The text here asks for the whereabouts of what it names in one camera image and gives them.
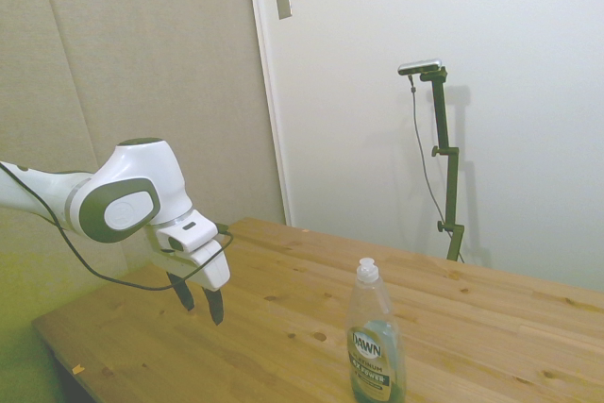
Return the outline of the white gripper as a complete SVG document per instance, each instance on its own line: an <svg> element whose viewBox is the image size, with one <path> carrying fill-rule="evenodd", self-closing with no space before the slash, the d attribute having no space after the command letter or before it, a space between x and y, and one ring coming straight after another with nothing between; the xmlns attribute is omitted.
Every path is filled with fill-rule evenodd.
<svg viewBox="0 0 604 403"><path fill-rule="evenodd" d="M220 289L230 279L230 270L217 241L210 240L193 252L154 251L151 261L167 271L171 288L187 311L194 309L194 299L184 278L204 288L213 323L219 326L223 322L224 302Z"/></svg>

